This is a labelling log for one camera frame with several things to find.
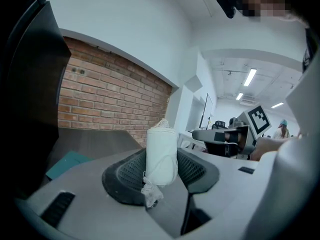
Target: person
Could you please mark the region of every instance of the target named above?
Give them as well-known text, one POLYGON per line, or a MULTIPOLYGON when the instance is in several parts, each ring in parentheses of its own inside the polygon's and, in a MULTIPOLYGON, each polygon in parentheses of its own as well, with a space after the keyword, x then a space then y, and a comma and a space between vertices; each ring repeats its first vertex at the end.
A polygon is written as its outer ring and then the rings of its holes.
POLYGON ((286 139, 289 138, 289 130, 287 129, 288 122, 287 120, 283 119, 278 126, 278 129, 275 131, 273 135, 273 139, 276 140, 281 140, 281 139, 286 139))
MULTIPOLYGON (((295 18, 305 27, 306 52, 301 55, 302 72, 304 73, 312 62, 314 55, 320 46, 320 20, 318 20, 316 8, 318 0, 232 0, 235 7, 244 16, 260 17, 272 16, 278 18, 295 18)), ((293 138, 263 138, 259 137, 250 159, 259 161, 267 152, 277 151, 283 143, 293 138)))

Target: person in background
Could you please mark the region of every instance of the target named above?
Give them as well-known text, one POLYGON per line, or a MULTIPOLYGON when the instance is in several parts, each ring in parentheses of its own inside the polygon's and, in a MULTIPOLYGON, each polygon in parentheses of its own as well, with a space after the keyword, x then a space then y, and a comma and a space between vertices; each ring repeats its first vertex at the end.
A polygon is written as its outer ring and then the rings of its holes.
POLYGON ((276 140, 282 140, 290 137, 289 131, 287 129, 288 122, 287 120, 283 119, 278 127, 278 129, 275 131, 273 135, 273 139, 276 140))

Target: gauze bandage roll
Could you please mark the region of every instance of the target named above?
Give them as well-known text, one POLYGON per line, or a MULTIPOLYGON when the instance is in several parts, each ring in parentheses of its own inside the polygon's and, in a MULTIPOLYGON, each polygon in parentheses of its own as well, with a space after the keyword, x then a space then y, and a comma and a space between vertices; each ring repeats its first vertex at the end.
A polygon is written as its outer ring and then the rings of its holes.
POLYGON ((146 132, 145 177, 151 184, 164 186, 171 184, 177 174, 176 131, 161 126, 149 129, 146 132))

